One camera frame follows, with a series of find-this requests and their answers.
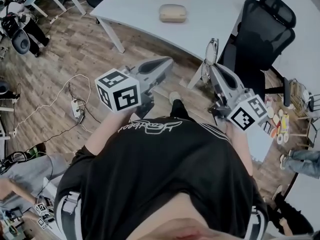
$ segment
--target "mesh chair back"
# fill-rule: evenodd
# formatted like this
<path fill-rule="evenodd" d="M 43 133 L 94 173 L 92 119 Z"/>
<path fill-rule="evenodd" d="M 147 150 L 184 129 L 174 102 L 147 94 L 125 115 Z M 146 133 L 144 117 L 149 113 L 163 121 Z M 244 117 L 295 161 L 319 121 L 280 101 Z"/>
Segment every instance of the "mesh chair back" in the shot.
<path fill-rule="evenodd" d="M 236 68 L 268 70 L 296 35 L 294 12 L 281 0 L 246 0 L 236 37 Z"/>

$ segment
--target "eyeglasses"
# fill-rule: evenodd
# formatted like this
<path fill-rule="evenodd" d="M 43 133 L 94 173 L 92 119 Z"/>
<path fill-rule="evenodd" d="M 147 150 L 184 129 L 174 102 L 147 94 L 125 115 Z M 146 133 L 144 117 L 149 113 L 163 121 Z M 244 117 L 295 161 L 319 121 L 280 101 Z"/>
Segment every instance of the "eyeglasses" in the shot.
<path fill-rule="evenodd" d="M 206 85 L 210 79 L 210 67 L 217 62 L 219 39 L 211 38 L 205 49 L 205 59 L 201 65 L 201 78 Z"/>

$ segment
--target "wooden floor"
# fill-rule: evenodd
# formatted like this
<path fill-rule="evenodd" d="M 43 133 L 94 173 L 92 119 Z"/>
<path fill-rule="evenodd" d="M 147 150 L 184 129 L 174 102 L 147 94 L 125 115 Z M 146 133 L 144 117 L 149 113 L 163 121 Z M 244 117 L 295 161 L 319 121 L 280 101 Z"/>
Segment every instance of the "wooden floor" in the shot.
<path fill-rule="evenodd" d="M 41 49 L 42 55 L 39 58 L 35 58 L 31 53 L 20 56 L 10 48 L 5 59 L 0 62 L 0 75 L 13 89 L 18 84 L 21 85 L 21 98 L 15 105 L 15 119 L 13 113 L 1 113 L 7 131 L 12 131 L 13 124 L 17 126 L 18 122 L 23 121 L 38 106 L 51 104 L 65 82 L 77 74 L 83 74 L 90 79 L 92 93 L 87 108 L 101 121 L 107 112 L 98 99 L 94 79 L 112 68 L 132 66 L 139 60 L 155 55 L 170 56 L 175 64 L 171 76 L 154 89 L 155 107 L 150 112 L 150 117 L 168 115 L 171 111 L 169 93 L 178 91 L 182 94 L 191 117 L 198 122 L 214 124 L 212 115 L 207 112 L 211 104 L 210 90 L 200 81 L 194 90 L 184 87 L 201 64 L 198 59 L 150 35 L 113 23 L 112 27 L 125 48 L 125 53 L 122 54 L 118 52 L 101 25 L 96 24 L 96 19 L 89 15 L 92 8 L 87 3 L 83 4 L 88 12 L 85 16 L 82 16 L 77 8 L 72 8 L 60 16 L 52 26 L 50 20 L 60 14 L 61 9 L 51 0 L 41 0 L 38 5 L 49 15 L 48 18 L 40 17 L 38 22 L 44 33 L 49 31 L 49 45 Z M 67 1 L 65 6 L 69 8 L 72 3 Z M 9 40 L 2 41 L 2 45 L 9 47 Z M 276 85 L 278 80 L 269 71 L 267 74 L 273 85 Z M 266 82 L 270 87 L 271 83 L 268 80 Z M 87 99 L 87 79 L 82 76 L 74 78 L 71 80 L 71 88 L 75 96 Z M 90 131 L 98 126 L 89 114 L 83 123 Z M 75 124 L 71 95 L 67 86 L 52 107 L 40 109 L 25 123 L 19 125 L 16 138 L 7 142 L 7 153 L 25 151 Z M 291 125 L 299 130 L 295 123 Z M 85 144 L 89 136 L 90 133 L 78 125 L 48 141 L 47 151 L 75 152 Z M 291 139 L 286 146 L 280 146 L 274 141 L 265 161 L 262 164 L 254 163 L 254 178 L 262 196 L 267 200 L 270 200 L 278 185 L 282 184 L 286 188 L 292 181 L 292 173 L 280 170 L 279 157 L 295 147 L 295 139 Z"/>

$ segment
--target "person in black shirt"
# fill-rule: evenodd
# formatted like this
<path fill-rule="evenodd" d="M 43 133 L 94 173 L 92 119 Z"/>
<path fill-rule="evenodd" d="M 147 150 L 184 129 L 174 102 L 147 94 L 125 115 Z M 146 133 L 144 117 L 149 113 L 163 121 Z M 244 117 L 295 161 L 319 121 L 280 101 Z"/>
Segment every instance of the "person in black shirt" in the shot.
<path fill-rule="evenodd" d="M 253 210 L 267 225 L 246 134 L 196 123 L 177 92 L 169 98 L 169 117 L 110 112 L 76 153 L 54 205 L 80 193 L 83 239 L 244 238 Z"/>

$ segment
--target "white sneaker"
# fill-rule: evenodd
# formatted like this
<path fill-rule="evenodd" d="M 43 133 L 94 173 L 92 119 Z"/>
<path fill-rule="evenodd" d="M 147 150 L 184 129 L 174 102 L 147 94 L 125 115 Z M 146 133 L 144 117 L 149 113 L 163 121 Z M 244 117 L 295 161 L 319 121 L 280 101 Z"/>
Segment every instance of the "white sneaker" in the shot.
<path fill-rule="evenodd" d="M 285 161 L 286 158 L 287 158 L 287 157 L 286 157 L 285 154 L 282 154 L 282 155 L 280 156 L 280 169 L 281 169 L 281 170 L 284 170 L 284 169 L 285 169 L 285 167 L 284 167 L 284 161 Z"/>
<path fill-rule="evenodd" d="M 171 105 L 174 104 L 174 101 L 175 101 L 175 100 L 180 100 L 180 101 L 182 101 L 181 95 L 179 94 L 179 92 L 176 92 L 176 91 L 171 92 L 171 93 L 169 94 L 169 101 L 170 101 L 170 104 L 171 104 Z"/>
<path fill-rule="evenodd" d="M 274 195 L 273 195 L 273 197 L 272 197 L 272 201 L 274 201 L 275 198 L 276 198 L 276 196 L 277 196 L 279 193 L 282 192 L 283 188 L 284 188 L 284 186 L 282 186 L 282 185 L 278 186 L 278 188 L 276 189 L 276 191 L 275 191 L 275 193 L 274 193 Z"/>

